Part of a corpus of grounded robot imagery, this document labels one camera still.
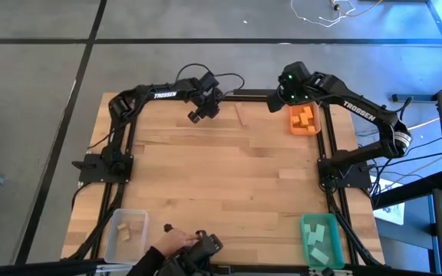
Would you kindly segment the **orange plastic bin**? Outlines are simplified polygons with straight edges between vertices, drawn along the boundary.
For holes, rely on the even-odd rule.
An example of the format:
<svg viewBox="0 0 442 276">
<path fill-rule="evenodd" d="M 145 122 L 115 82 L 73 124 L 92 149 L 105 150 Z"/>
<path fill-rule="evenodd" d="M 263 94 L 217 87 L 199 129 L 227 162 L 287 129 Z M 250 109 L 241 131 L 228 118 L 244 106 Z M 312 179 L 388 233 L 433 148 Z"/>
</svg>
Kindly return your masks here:
<svg viewBox="0 0 442 276">
<path fill-rule="evenodd" d="M 318 131 L 316 134 L 318 134 L 321 131 L 321 123 L 320 123 L 320 111 L 319 111 L 319 106 L 316 102 L 311 102 L 311 103 L 307 103 L 307 104 L 303 104 L 303 105 L 295 105 L 295 106 L 289 106 L 288 110 L 289 110 L 289 131 L 291 134 L 293 135 L 297 135 L 297 136 L 313 136 L 309 131 L 308 131 L 308 126 L 307 127 L 301 127 L 300 124 L 296 124 L 293 125 L 291 118 L 293 116 L 298 116 L 300 113 L 305 113 L 304 112 L 304 107 L 305 106 L 310 106 L 312 109 L 312 113 L 313 113 L 313 117 L 308 118 L 309 119 L 309 125 L 308 126 L 315 126 L 316 130 Z"/>
</svg>

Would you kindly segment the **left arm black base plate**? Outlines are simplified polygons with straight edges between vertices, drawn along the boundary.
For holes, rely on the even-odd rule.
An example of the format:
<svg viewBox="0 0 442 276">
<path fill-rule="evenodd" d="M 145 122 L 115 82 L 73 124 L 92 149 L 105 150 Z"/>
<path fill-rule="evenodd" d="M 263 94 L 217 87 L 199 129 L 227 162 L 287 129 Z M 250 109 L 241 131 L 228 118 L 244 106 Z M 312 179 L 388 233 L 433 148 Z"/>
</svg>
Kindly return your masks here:
<svg viewBox="0 0 442 276">
<path fill-rule="evenodd" d="M 131 155 L 108 158 L 101 154 L 86 154 L 83 161 L 72 161 L 71 164 L 80 170 L 80 182 L 127 183 L 133 162 Z"/>
</svg>

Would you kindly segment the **white paper sheet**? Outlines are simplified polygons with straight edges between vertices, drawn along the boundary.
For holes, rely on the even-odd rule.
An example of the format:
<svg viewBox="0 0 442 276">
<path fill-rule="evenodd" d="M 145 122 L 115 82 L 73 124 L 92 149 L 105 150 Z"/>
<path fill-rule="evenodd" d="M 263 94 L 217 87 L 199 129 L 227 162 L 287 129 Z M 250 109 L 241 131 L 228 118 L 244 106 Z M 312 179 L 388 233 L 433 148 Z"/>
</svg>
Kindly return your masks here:
<svg viewBox="0 0 442 276">
<path fill-rule="evenodd" d="M 378 185 L 382 192 L 386 192 L 390 189 L 400 187 L 400 183 L 393 183 L 392 181 L 386 179 L 380 179 Z M 373 211 L 374 217 L 386 222 L 393 223 L 395 225 L 404 224 L 404 209 L 405 204 L 400 203 L 397 205 L 391 205 L 382 209 L 376 209 Z"/>
</svg>

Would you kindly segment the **black handheld device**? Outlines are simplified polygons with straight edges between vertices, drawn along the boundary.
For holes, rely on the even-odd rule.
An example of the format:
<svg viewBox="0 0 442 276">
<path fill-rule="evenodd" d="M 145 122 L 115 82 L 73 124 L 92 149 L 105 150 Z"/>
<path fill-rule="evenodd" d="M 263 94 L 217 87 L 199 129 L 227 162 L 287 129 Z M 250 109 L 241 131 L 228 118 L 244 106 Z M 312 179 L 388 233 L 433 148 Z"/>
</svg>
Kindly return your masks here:
<svg viewBox="0 0 442 276">
<path fill-rule="evenodd" d="M 222 250 L 223 243 L 205 230 L 196 233 L 200 239 L 167 258 L 155 276 L 214 276 L 211 257 Z"/>
</svg>

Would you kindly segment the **black stand foot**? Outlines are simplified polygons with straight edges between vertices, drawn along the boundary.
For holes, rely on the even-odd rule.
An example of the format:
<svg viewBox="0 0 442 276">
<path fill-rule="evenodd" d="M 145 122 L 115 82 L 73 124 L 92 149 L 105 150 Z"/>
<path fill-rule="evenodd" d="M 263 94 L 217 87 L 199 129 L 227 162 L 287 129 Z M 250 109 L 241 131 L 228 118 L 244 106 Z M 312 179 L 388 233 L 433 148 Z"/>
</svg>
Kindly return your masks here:
<svg viewBox="0 0 442 276">
<path fill-rule="evenodd" d="M 393 102 L 405 102 L 411 98 L 412 102 L 418 103 L 433 103 L 437 101 L 437 95 L 442 92 L 442 89 L 434 94 L 392 94 L 391 100 Z"/>
</svg>

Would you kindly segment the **silver corner bracket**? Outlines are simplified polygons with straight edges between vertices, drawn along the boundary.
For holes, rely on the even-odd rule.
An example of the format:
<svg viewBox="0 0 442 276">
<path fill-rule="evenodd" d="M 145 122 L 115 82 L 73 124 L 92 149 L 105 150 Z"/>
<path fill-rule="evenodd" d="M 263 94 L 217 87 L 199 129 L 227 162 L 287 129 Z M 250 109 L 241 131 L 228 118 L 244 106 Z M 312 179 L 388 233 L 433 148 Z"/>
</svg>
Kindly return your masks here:
<svg viewBox="0 0 442 276">
<path fill-rule="evenodd" d="M 96 273 L 108 273 L 117 271 L 130 271 L 132 269 L 132 264 L 100 264 L 97 266 Z"/>
<path fill-rule="evenodd" d="M 347 270 L 335 270 L 332 268 L 325 268 L 318 270 L 310 268 L 308 270 L 308 276 L 354 276 L 352 271 Z"/>
</svg>

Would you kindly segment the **black gantry crossbar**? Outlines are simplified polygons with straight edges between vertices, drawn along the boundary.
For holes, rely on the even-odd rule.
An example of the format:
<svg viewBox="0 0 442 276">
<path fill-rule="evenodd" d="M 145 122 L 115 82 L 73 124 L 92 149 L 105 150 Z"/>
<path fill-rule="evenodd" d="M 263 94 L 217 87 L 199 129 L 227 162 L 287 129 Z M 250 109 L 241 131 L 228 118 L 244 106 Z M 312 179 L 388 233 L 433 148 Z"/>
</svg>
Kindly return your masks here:
<svg viewBox="0 0 442 276">
<path fill-rule="evenodd" d="M 102 259 L 95 260 L 61 260 L 45 263 L 12 264 L 0 266 L 0 276 L 77 276 L 96 273 L 98 265 L 105 265 Z M 297 274 L 308 276 L 308 266 L 278 266 L 278 265 L 247 265 L 247 264 L 212 264 L 214 273 L 217 265 L 229 265 L 232 273 L 260 274 Z M 386 266 L 363 266 L 347 264 L 341 269 L 352 271 L 354 276 L 442 276 L 442 274 L 426 273 L 393 269 Z"/>
</svg>

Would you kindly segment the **person's hand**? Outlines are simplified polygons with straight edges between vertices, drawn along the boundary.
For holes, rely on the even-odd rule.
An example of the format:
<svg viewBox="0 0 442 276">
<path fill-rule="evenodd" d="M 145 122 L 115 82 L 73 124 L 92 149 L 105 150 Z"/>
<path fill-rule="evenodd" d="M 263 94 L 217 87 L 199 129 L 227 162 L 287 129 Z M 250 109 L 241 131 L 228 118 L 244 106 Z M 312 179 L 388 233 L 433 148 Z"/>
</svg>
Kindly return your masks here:
<svg viewBox="0 0 442 276">
<path fill-rule="evenodd" d="M 168 258 L 182 248 L 192 247 L 199 239 L 200 237 L 196 233 L 185 233 L 183 230 L 173 228 L 165 233 L 152 247 L 165 258 Z"/>
</svg>

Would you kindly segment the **black floor bar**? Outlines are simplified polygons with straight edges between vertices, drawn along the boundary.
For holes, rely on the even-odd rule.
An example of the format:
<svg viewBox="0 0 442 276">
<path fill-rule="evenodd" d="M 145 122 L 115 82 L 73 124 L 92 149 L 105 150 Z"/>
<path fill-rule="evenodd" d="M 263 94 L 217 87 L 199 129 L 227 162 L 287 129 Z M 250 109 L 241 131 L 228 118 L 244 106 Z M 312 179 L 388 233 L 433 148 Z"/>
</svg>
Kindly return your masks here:
<svg viewBox="0 0 442 276">
<path fill-rule="evenodd" d="M 397 205 L 412 199 L 430 195 L 435 189 L 442 189 L 442 171 L 423 179 L 391 188 L 371 197 L 373 210 Z"/>
</svg>

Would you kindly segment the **person's forearm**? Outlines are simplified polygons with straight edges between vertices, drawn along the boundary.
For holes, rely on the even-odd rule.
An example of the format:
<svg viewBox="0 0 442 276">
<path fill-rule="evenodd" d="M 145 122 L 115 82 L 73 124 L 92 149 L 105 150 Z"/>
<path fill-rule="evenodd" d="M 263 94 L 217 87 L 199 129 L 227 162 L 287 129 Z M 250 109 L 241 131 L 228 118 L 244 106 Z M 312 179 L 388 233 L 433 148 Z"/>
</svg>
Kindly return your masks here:
<svg viewBox="0 0 442 276">
<path fill-rule="evenodd" d="M 154 276 L 162 267 L 165 256 L 151 246 L 146 254 L 127 272 L 126 276 Z"/>
</svg>

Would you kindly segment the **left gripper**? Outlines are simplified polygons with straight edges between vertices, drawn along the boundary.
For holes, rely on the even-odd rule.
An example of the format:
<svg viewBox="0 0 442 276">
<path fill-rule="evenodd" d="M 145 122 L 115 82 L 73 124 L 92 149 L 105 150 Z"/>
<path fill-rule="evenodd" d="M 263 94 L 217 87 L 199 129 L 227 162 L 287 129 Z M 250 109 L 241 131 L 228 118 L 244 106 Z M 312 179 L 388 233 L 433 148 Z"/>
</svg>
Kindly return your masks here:
<svg viewBox="0 0 442 276">
<path fill-rule="evenodd" d="M 217 87 L 219 81 L 212 72 L 207 72 L 199 80 L 196 79 L 194 84 L 196 89 L 188 93 L 187 100 L 196 106 L 196 110 L 191 111 L 187 117 L 192 123 L 198 123 L 205 117 L 215 118 L 223 98 L 223 92 Z"/>
</svg>

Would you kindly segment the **green plastic bin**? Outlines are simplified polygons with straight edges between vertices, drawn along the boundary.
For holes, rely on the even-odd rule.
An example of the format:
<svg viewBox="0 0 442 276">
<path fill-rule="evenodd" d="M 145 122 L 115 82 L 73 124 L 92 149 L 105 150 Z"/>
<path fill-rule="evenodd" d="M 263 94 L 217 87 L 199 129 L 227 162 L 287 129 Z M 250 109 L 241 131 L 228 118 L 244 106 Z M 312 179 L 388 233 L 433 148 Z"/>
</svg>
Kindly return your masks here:
<svg viewBox="0 0 442 276">
<path fill-rule="evenodd" d="M 308 245 L 308 234 L 304 231 L 304 224 L 310 224 L 311 231 L 315 232 L 317 224 L 325 226 L 325 235 L 322 242 L 317 241 L 315 245 Z M 300 218 L 300 228 L 302 233 L 302 247 L 305 260 L 308 266 L 318 269 L 332 268 L 341 269 L 345 266 L 345 258 L 342 251 L 341 239 L 338 230 L 336 217 L 331 213 L 307 213 Z M 328 257 L 327 264 L 321 264 L 310 255 L 310 251 L 317 248 Z"/>
</svg>

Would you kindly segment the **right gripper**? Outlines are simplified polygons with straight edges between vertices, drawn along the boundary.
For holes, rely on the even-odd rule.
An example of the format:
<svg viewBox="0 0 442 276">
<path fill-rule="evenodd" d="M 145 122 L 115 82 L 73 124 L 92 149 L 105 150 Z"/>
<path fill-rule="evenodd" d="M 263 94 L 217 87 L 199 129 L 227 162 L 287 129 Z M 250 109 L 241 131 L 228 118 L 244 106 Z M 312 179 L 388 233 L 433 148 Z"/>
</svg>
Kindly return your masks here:
<svg viewBox="0 0 442 276">
<path fill-rule="evenodd" d="M 320 73 L 310 73 L 302 61 L 296 61 L 283 68 L 278 76 L 279 85 L 266 99 L 270 113 L 281 110 L 285 105 L 295 106 L 321 100 L 316 88 Z"/>
</svg>

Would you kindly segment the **clear plastic bin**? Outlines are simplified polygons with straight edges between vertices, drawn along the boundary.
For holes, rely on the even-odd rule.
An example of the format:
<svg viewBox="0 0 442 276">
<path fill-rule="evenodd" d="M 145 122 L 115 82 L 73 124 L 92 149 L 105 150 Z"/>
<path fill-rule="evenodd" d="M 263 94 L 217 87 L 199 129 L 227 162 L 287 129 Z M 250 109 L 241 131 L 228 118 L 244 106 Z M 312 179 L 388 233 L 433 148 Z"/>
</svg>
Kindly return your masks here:
<svg viewBox="0 0 442 276">
<path fill-rule="evenodd" d="M 126 223 L 130 240 L 121 241 L 117 226 Z M 147 244 L 149 216 L 139 209 L 116 209 L 110 221 L 110 232 L 105 248 L 107 263 L 134 265 L 144 255 Z"/>
</svg>

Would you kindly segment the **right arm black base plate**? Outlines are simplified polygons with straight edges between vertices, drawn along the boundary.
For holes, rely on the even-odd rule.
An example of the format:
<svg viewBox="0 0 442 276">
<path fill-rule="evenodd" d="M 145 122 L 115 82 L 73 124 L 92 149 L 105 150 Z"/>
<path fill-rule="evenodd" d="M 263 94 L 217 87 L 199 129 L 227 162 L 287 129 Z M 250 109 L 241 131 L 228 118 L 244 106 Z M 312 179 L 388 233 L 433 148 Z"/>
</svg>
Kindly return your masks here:
<svg viewBox="0 0 442 276">
<path fill-rule="evenodd" d="M 330 159 L 317 161 L 320 186 L 324 188 L 359 188 L 371 186 L 366 162 L 352 165 L 334 165 Z"/>
</svg>

